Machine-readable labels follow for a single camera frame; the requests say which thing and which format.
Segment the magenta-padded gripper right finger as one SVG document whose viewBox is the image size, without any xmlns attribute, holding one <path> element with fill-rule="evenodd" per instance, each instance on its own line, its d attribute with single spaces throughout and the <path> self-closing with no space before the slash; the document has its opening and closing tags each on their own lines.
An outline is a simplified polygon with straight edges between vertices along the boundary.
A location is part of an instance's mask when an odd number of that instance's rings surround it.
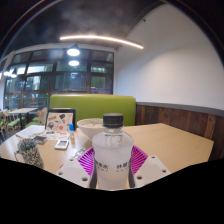
<svg viewBox="0 0 224 224">
<path fill-rule="evenodd" d="M 133 147 L 128 176 L 131 188 L 143 187 L 170 174 L 157 156 L 148 156 L 137 146 Z"/>
</svg>

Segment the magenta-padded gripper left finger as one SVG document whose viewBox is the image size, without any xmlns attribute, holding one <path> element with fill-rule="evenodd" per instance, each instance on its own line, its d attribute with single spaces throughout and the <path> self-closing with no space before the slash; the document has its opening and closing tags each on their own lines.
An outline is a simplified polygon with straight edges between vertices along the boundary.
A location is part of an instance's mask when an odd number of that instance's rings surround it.
<svg viewBox="0 0 224 224">
<path fill-rule="evenodd" d="M 97 174 L 94 168 L 94 150 L 79 150 L 64 163 L 56 175 L 81 187 L 95 189 Z"/>
</svg>

